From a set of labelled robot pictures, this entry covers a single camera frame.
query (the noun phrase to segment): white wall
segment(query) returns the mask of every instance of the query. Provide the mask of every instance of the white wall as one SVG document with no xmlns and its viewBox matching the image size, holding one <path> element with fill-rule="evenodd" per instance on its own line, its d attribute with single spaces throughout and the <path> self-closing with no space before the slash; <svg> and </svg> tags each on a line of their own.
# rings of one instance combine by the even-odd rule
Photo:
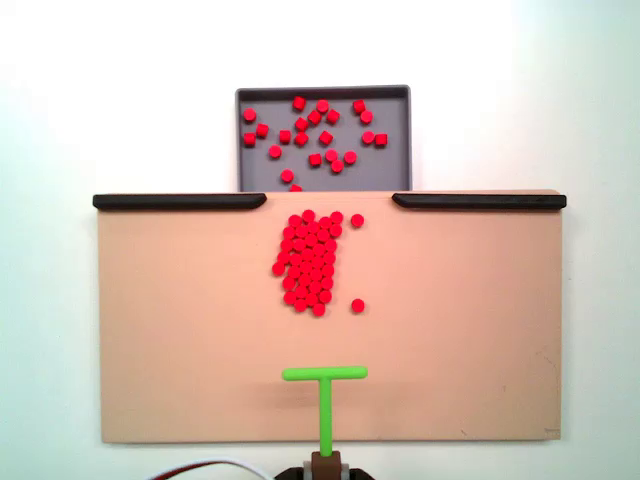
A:
<svg viewBox="0 0 640 480">
<path fill-rule="evenodd" d="M 563 439 L 345 460 L 379 480 L 638 478 L 639 3 L 0 1 L 0 478 L 308 458 L 101 443 L 91 195 L 232 191 L 237 87 L 386 83 L 412 87 L 416 189 L 569 197 Z"/>
</svg>

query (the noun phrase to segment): white cable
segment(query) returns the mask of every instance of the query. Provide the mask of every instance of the white cable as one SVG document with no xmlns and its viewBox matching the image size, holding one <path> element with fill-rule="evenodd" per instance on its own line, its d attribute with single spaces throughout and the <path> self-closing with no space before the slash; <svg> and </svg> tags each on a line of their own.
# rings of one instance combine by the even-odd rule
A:
<svg viewBox="0 0 640 480">
<path fill-rule="evenodd" d="M 229 457 L 203 458 L 202 460 L 198 460 L 195 462 L 186 463 L 184 465 L 178 465 L 173 468 L 170 468 L 169 470 L 165 470 L 162 473 L 158 473 L 154 475 L 149 480 L 155 480 L 157 478 L 172 478 L 175 475 L 179 475 L 180 473 L 186 472 L 188 470 L 193 470 L 199 467 L 205 467 L 207 465 L 219 465 L 219 464 L 235 465 L 236 467 L 244 468 L 245 470 L 248 470 L 254 475 L 257 475 L 258 477 L 262 478 L 262 480 L 275 480 L 272 476 L 267 475 L 265 472 L 263 472 L 259 468 L 254 467 L 253 465 L 249 465 L 248 463 L 245 463 L 242 460 L 236 460 L 235 458 L 229 458 Z"/>
</svg>

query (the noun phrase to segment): red token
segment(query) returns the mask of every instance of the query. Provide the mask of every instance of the red token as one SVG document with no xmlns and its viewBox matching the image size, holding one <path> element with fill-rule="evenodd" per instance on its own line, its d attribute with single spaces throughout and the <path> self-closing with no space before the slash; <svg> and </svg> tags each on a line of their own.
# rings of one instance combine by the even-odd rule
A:
<svg viewBox="0 0 640 480">
<path fill-rule="evenodd" d="M 330 148 L 324 154 L 324 158 L 326 158 L 327 162 L 329 163 L 335 162 L 338 159 L 338 152 L 336 152 L 333 148 Z"/>
<path fill-rule="evenodd" d="M 336 160 L 335 162 L 331 163 L 331 170 L 333 171 L 333 173 L 340 173 L 343 169 L 344 163 L 342 163 L 342 160 Z"/>
<path fill-rule="evenodd" d="M 362 143 L 364 143 L 365 145 L 371 145 L 373 143 L 373 139 L 375 138 L 375 136 L 376 136 L 375 133 L 367 130 L 362 134 Z"/>
<path fill-rule="evenodd" d="M 283 252 L 289 253 L 292 248 L 293 248 L 293 242 L 288 238 L 285 238 L 283 241 L 280 242 L 280 249 Z"/>
<path fill-rule="evenodd" d="M 327 278 L 333 277 L 334 272 L 335 268 L 333 268 L 333 265 L 325 265 L 324 267 L 322 267 L 322 275 Z"/>
<path fill-rule="evenodd" d="M 300 263 L 300 273 L 306 273 L 307 275 L 311 273 L 311 270 L 313 270 L 313 267 L 311 266 L 311 262 L 310 261 L 303 261 Z"/>
<path fill-rule="evenodd" d="M 324 315 L 326 308 L 327 307 L 325 307 L 323 303 L 316 303 L 311 309 L 311 311 L 316 317 L 321 317 Z"/>
<path fill-rule="evenodd" d="M 282 235 L 284 236 L 284 238 L 291 240 L 293 237 L 296 236 L 296 229 L 293 227 L 286 227 L 282 231 Z"/>
<path fill-rule="evenodd" d="M 376 140 L 376 147 L 384 147 L 387 145 L 387 134 L 377 133 L 375 140 Z"/>
<path fill-rule="evenodd" d="M 291 130 L 280 130 L 280 143 L 288 145 L 291 142 Z"/>
<path fill-rule="evenodd" d="M 364 100 L 356 100 L 355 102 L 353 102 L 353 111 L 356 113 L 362 113 L 367 109 L 366 105 L 364 104 Z"/>
<path fill-rule="evenodd" d="M 311 259 L 311 266 L 313 268 L 324 267 L 324 255 L 322 257 L 313 257 L 313 259 Z"/>
<path fill-rule="evenodd" d="M 244 134 L 244 146 L 245 147 L 253 147 L 256 144 L 256 134 L 255 133 L 245 133 Z"/>
<path fill-rule="evenodd" d="M 293 180 L 293 172 L 288 168 L 285 168 L 280 174 L 280 178 L 284 183 L 289 183 L 291 180 Z"/>
<path fill-rule="evenodd" d="M 302 97 L 294 97 L 293 99 L 293 108 L 295 108 L 298 111 L 302 111 L 304 110 L 304 106 L 307 103 L 307 101 L 302 98 Z"/>
<path fill-rule="evenodd" d="M 292 278 L 300 277 L 300 269 L 298 267 L 296 267 L 295 265 L 292 266 L 292 267 L 289 267 L 289 271 L 287 273 Z"/>
<path fill-rule="evenodd" d="M 276 277 L 279 277 L 280 275 L 284 274 L 284 269 L 285 269 L 285 265 L 282 262 L 276 262 L 273 264 L 273 267 L 271 267 L 271 271 L 273 272 L 273 274 Z"/>
<path fill-rule="evenodd" d="M 337 224 L 331 225 L 331 228 L 329 228 L 329 233 L 333 238 L 338 238 L 340 235 L 342 235 L 342 227 Z"/>
<path fill-rule="evenodd" d="M 322 155 L 319 153 L 312 153 L 309 155 L 309 165 L 312 167 L 319 167 L 322 165 Z"/>
<path fill-rule="evenodd" d="M 322 280 L 322 270 L 320 270 L 319 268 L 314 268 L 313 270 L 311 270 L 309 276 L 314 282 L 319 282 L 320 280 Z"/>
<path fill-rule="evenodd" d="M 305 210 L 304 212 L 302 212 L 302 219 L 307 223 L 313 222 L 315 218 L 316 212 L 314 212 L 313 210 Z"/>
<path fill-rule="evenodd" d="M 313 222 L 309 222 L 307 228 L 309 229 L 309 233 L 313 233 L 315 235 L 320 230 L 320 224 L 314 220 Z"/>
<path fill-rule="evenodd" d="M 242 116 L 244 117 L 245 122 L 251 123 L 255 121 L 258 115 L 256 115 L 256 111 L 253 108 L 245 108 Z"/>
<path fill-rule="evenodd" d="M 296 127 L 296 130 L 298 130 L 299 132 L 304 132 L 307 128 L 309 128 L 309 122 L 307 122 L 307 120 L 303 117 L 298 118 L 294 125 Z"/>
<path fill-rule="evenodd" d="M 271 145 L 269 147 L 269 156 L 271 158 L 280 158 L 282 155 L 282 149 L 278 145 Z"/>
<path fill-rule="evenodd" d="M 265 138 L 269 133 L 269 125 L 265 125 L 264 123 L 259 123 L 256 127 L 256 135 L 260 138 Z"/>
<path fill-rule="evenodd" d="M 331 235 L 329 235 L 329 230 L 325 230 L 324 228 L 316 234 L 316 237 L 318 237 L 318 241 L 322 243 L 329 240 L 330 236 Z"/>
<path fill-rule="evenodd" d="M 289 254 L 287 252 L 280 252 L 278 254 L 278 261 L 287 265 L 289 263 Z"/>
<path fill-rule="evenodd" d="M 296 303 L 296 294 L 293 292 L 287 292 L 284 294 L 284 303 L 287 305 L 293 305 Z"/>
<path fill-rule="evenodd" d="M 304 243 L 304 240 L 303 240 L 303 239 L 301 239 L 301 238 L 296 238 L 296 239 L 293 241 L 293 249 L 294 249 L 296 252 L 301 252 L 302 250 L 304 250 L 304 247 L 306 247 L 306 246 L 307 246 L 307 244 L 306 244 L 306 243 Z"/>
<path fill-rule="evenodd" d="M 359 213 L 356 213 L 354 216 L 351 217 L 351 225 L 353 225 L 356 228 L 360 228 L 362 225 L 364 225 L 364 217 Z"/>
<path fill-rule="evenodd" d="M 313 255 L 313 250 L 311 250 L 310 248 L 305 248 L 305 249 L 302 251 L 302 254 L 301 254 L 301 255 L 302 255 L 302 259 L 303 259 L 305 262 L 310 262 L 311 260 L 313 260 L 313 257 L 314 257 L 314 255 Z"/>
<path fill-rule="evenodd" d="M 324 277 L 320 282 L 320 285 L 325 290 L 331 290 L 331 288 L 333 287 L 333 280 L 331 279 L 331 277 Z"/>
<path fill-rule="evenodd" d="M 313 246 L 313 254 L 317 257 L 321 257 L 322 255 L 324 255 L 325 251 L 326 251 L 326 247 L 321 243 L 316 243 Z"/>
<path fill-rule="evenodd" d="M 303 287 L 303 286 L 299 286 L 297 287 L 294 292 L 296 292 L 296 297 L 298 298 L 305 298 L 307 295 L 309 295 L 309 291 L 307 290 L 307 287 Z"/>
<path fill-rule="evenodd" d="M 309 284 L 309 291 L 311 293 L 320 293 L 322 291 L 322 285 L 319 281 L 314 280 Z"/>
<path fill-rule="evenodd" d="M 326 146 L 331 143 L 331 140 L 333 140 L 333 135 L 331 135 L 329 132 L 325 130 L 320 134 L 320 137 L 318 138 L 318 140 L 320 140 L 320 142 Z"/>
<path fill-rule="evenodd" d="M 333 212 L 331 214 L 331 216 L 329 218 L 331 219 L 331 221 L 333 223 L 342 223 L 342 220 L 344 220 L 344 215 L 342 215 L 342 212 L 338 212 L 336 210 L 335 212 Z"/>
<path fill-rule="evenodd" d="M 293 290 L 296 288 L 296 279 L 293 277 L 284 277 L 282 281 L 282 288 L 285 290 Z"/>
<path fill-rule="evenodd" d="M 309 235 L 309 229 L 306 225 L 299 225 L 298 228 L 296 228 L 296 237 L 304 240 L 307 235 Z"/>
<path fill-rule="evenodd" d="M 346 163 L 347 165 L 353 165 L 354 163 L 356 163 L 358 155 L 356 155 L 356 152 L 354 152 L 353 150 L 349 150 L 348 152 L 344 152 L 343 158 L 344 163 Z"/>
<path fill-rule="evenodd" d="M 309 120 L 314 125 L 317 125 L 320 123 L 320 120 L 322 120 L 322 115 L 320 115 L 317 110 L 314 110 L 307 116 L 307 120 Z"/>
<path fill-rule="evenodd" d="M 329 111 L 329 113 L 327 114 L 327 123 L 335 125 L 336 123 L 338 123 L 338 120 L 340 120 L 340 112 L 333 109 Z"/>
<path fill-rule="evenodd" d="M 293 304 L 293 308 L 296 309 L 296 312 L 304 312 L 307 309 L 306 300 L 302 298 L 296 300 L 296 303 Z"/>
<path fill-rule="evenodd" d="M 327 102 L 324 98 L 318 100 L 318 103 L 316 103 L 316 109 L 320 113 L 327 113 L 327 110 L 329 110 L 329 102 Z"/>
<path fill-rule="evenodd" d="M 289 217 L 289 225 L 294 228 L 299 227 L 302 225 L 302 217 L 300 215 L 291 215 Z"/>
<path fill-rule="evenodd" d="M 329 252 L 329 253 L 325 253 L 324 257 L 322 257 L 324 260 L 324 263 L 326 263 L 327 265 L 333 265 L 334 263 L 336 263 L 336 254 Z"/>
<path fill-rule="evenodd" d="M 324 242 L 324 248 L 327 249 L 327 252 L 335 252 L 338 248 L 338 243 L 333 238 L 331 238 Z"/>
<path fill-rule="evenodd" d="M 351 302 L 351 309 L 356 313 L 362 313 L 364 310 L 364 302 L 359 298 L 356 298 L 353 302 Z"/>
<path fill-rule="evenodd" d="M 316 303 L 318 303 L 318 296 L 315 293 L 310 293 L 307 295 L 305 299 L 307 301 L 307 305 L 313 307 Z"/>
<path fill-rule="evenodd" d="M 296 145 L 298 145 L 299 147 L 303 147 L 308 140 L 309 140 L 309 135 L 307 135 L 304 132 L 300 132 L 298 133 L 298 135 L 296 135 L 296 139 L 294 140 L 294 142 L 296 142 Z"/>
<path fill-rule="evenodd" d="M 323 290 L 318 294 L 318 300 L 322 303 L 329 303 L 331 301 L 331 292 L 329 290 Z"/>
<path fill-rule="evenodd" d="M 365 125 L 369 125 L 372 120 L 373 120 L 373 113 L 371 113 L 369 110 L 365 110 L 360 114 L 360 121 Z"/>
<path fill-rule="evenodd" d="M 318 223 L 322 228 L 329 228 L 331 226 L 331 219 L 329 217 L 322 217 Z"/>
<path fill-rule="evenodd" d="M 309 284 L 311 283 L 311 276 L 308 273 L 303 273 L 302 275 L 300 275 L 300 278 L 298 279 L 298 283 L 302 287 L 308 287 Z"/>
</svg>

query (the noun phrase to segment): green t-shaped pusher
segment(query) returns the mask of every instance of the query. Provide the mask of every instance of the green t-shaped pusher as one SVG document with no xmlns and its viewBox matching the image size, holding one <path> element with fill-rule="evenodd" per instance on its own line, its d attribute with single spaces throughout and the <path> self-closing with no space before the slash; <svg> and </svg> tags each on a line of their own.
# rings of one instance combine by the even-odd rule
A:
<svg viewBox="0 0 640 480">
<path fill-rule="evenodd" d="M 288 382 L 317 380 L 320 396 L 320 455 L 330 457 L 333 453 L 333 430 L 331 425 L 331 381 L 365 378 L 367 367 L 323 367 L 287 368 L 282 378 Z"/>
</svg>

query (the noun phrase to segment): gray tray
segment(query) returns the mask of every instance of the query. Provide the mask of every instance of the gray tray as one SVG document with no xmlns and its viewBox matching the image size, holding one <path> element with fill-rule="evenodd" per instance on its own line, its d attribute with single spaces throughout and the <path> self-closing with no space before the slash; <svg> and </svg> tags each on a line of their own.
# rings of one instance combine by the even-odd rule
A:
<svg viewBox="0 0 640 480">
<path fill-rule="evenodd" d="M 409 87 L 370 86 L 370 87 L 332 87 L 332 88 L 241 88 L 236 92 L 236 116 L 238 121 L 238 181 L 241 192 L 277 192 L 289 190 L 290 184 L 280 180 L 280 173 L 288 168 L 295 174 L 292 183 L 305 191 L 359 191 L 411 190 L 411 113 Z M 293 109 L 293 98 L 302 96 L 307 104 L 302 112 Z M 309 141 L 304 147 L 293 143 L 297 133 L 294 123 L 298 117 L 307 118 L 315 109 L 316 101 L 324 98 L 330 108 L 340 112 L 336 125 L 326 123 L 326 115 L 317 126 L 310 125 L 306 133 Z M 365 101 L 367 109 L 374 114 L 369 125 L 363 125 L 354 113 L 355 100 Z M 252 107 L 258 114 L 255 122 L 247 124 L 242 112 Z M 256 146 L 244 146 L 243 134 L 255 132 L 258 123 L 269 126 L 267 138 L 256 140 Z M 291 130 L 289 145 L 281 145 L 282 156 L 273 160 L 269 156 L 269 147 L 280 145 L 280 130 Z M 323 130 L 333 136 L 332 143 L 325 147 L 318 137 Z M 366 130 L 375 133 L 387 133 L 389 143 L 384 148 L 374 145 L 365 146 L 361 137 Z M 338 151 L 340 158 L 347 150 L 358 155 L 355 165 L 345 165 L 342 173 L 334 174 L 330 164 L 324 160 L 329 148 Z M 320 153 L 322 166 L 309 165 L 309 155 Z"/>
</svg>

